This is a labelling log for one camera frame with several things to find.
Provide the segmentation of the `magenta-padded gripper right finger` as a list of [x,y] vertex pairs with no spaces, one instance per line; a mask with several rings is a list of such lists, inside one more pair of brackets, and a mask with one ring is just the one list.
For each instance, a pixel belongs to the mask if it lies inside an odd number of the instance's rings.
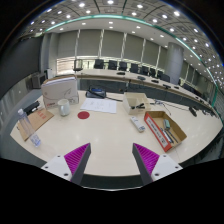
[[136,160],[144,185],[164,178],[182,169],[182,167],[167,154],[158,155],[137,143],[133,144],[132,153]]

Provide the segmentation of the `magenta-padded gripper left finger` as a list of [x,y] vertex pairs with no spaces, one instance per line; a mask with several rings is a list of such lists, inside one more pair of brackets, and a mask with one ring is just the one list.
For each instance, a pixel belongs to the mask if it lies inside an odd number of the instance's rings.
[[66,155],[56,155],[42,169],[79,185],[91,154],[91,144],[84,144]]

